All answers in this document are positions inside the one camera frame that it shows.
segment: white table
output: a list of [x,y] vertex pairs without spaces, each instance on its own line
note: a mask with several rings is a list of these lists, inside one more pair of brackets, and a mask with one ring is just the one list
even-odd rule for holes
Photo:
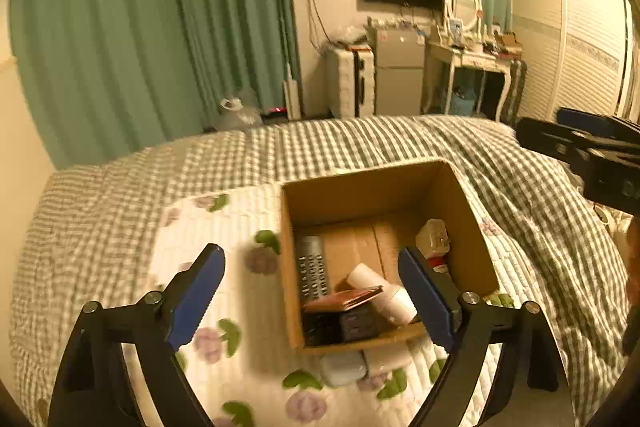
[[495,111],[495,121],[499,122],[502,107],[504,106],[504,102],[507,99],[507,95],[509,94],[509,89],[511,87],[511,59],[500,59],[494,55],[488,55],[486,53],[460,51],[454,48],[449,48],[448,46],[443,46],[438,42],[429,42],[428,45],[429,49],[427,52],[427,58],[435,58],[436,60],[449,64],[449,86],[447,87],[447,102],[445,104],[444,114],[449,114],[451,109],[453,77],[456,73],[456,68],[472,68],[483,72],[482,85],[480,87],[480,96],[478,96],[476,112],[480,111],[480,106],[482,105],[487,71],[502,73],[504,75],[504,85],[502,86],[502,93],[500,95],[500,100],[498,100],[498,107]]

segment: louvered closet door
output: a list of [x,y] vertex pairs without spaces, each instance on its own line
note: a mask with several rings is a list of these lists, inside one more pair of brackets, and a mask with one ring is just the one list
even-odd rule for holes
[[546,119],[554,91],[562,0],[513,0],[513,31],[524,47],[527,81],[518,115]]
[[567,0],[566,49],[554,110],[614,114],[622,82],[624,0]]

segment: gingham bedding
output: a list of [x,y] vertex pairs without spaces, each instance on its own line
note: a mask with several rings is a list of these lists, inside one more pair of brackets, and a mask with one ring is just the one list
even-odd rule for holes
[[[212,191],[436,157],[457,167],[503,289],[516,304],[530,298],[544,308],[577,424],[585,423],[625,364],[623,264],[558,163],[521,149],[507,127],[457,117],[311,121],[212,134],[55,174],[15,275],[10,336],[23,410],[42,425],[38,407],[50,400],[82,304],[124,305],[146,290],[167,207]],[[348,425],[336,418],[326,425]],[[408,424],[406,415],[398,418]]]

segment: white quilted mat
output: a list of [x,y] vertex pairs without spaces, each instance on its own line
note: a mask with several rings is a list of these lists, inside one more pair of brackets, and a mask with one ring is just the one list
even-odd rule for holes
[[[516,261],[520,256],[505,248],[501,231],[473,190],[464,183],[463,188],[487,238],[501,290],[513,297],[517,307],[529,298],[539,300],[529,270]],[[279,230],[278,185],[228,191],[226,206],[209,212],[211,197],[219,194],[183,199],[165,209],[147,281],[148,290],[166,285],[207,243],[217,243],[225,250],[226,273],[220,288],[194,340],[180,350],[186,359],[187,379],[215,425],[407,426],[433,386],[430,368],[446,357],[444,350],[428,337],[411,341],[414,361],[404,369],[406,389],[391,398],[378,397],[384,378],[338,389],[322,385],[317,357],[301,356],[287,343],[277,256],[259,262],[247,259],[256,246],[255,232]],[[478,422],[499,353],[498,346],[487,352],[461,425]],[[306,371],[299,379],[303,383],[286,389],[283,380],[297,370]],[[161,425],[137,361],[132,372],[146,423]]]

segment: white closet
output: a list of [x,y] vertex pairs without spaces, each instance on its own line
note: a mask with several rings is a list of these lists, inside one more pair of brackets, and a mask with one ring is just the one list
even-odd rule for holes
[[631,29],[626,0],[513,0],[529,67],[519,116],[553,120],[558,107],[626,116]]

